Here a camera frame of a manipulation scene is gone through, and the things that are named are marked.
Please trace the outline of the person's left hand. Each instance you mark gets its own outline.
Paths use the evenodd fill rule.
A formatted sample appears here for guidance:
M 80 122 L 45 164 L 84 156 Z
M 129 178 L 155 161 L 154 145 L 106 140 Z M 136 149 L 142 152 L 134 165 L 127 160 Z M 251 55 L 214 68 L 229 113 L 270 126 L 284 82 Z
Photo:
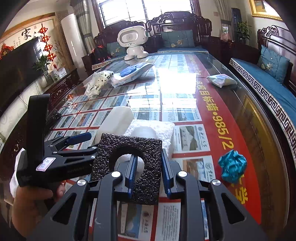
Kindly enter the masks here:
M 13 203 L 12 223 L 18 233 L 27 237 L 41 220 L 38 202 L 54 198 L 57 202 L 65 193 L 64 182 L 59 183 L 55 192 L 36 187 L 18 187 Z

